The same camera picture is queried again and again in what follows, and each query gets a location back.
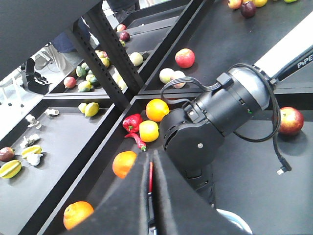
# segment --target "yellow lemon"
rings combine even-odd
[[[86,105],[85,107],[85,116],[92,117],[95,116],[99,112],[99,104],[92,102]]]
[[[82,90],[83,88],[91,89],[92,85],[89,81],[83,81],[78,85],[78,89]]]
[[[139,134],[144,142],[155,141],[159,136],[157,123],[151,120],[143,121],[139,125]]]
[[[252,0],[256,7],[262,7],[267,3],[268,0]]]

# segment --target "metal frame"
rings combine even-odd
[[[93,74],[97,77],[100,85],[105,88],[113,103],[118,107],[118,109],[124,110],[129,105],[127,98],[124,96],[107,68],[97,56],[95,50],[90,45],[89,40],[86,40],[84,37],[82,30],[78,26],[78,21],[76,21],[72,27],[67,28],[65,33],[72,41],[76,50],[89,65]]]

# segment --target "white vegetable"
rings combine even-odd
[[[171,81],[171,76],[174,70],[170,68],[164,68],[160,71],[159,77],[162,83],[166,84]]]
[[[119,82],[117,83],[118,87],[123,91],[127,88],[127,85],[125,83],[125,81],[123,79],[119,80]]]
[[[140,53],[138,52],[133,52],[130,56],[129,56],[131,62],[133,63],[134,66],[139,66],[143,63],[143,57]]]
[[[177,71],[172,73],[171,81],[178,79],[178,78],[185,77],[185,76],[186,75],[182,71],[177,70]],[[176,89],[179,89],[179,88],[182,88],[185,84],[186,84],[185,82],[182,82],[182,83],[178,83],[178,84],[173,85],[173,87]]]
[[[113,80],[117,83],[117,85],[118,85],[118,82],[122,79],[122,76],[119,74],[119,73],[114,73],[113,75],[112,75],[112,78],[113,78]]]
[[[43,154],[29,153],[26,160],[29,164],[36,166],[39,164],[41,156],[43,156]]]

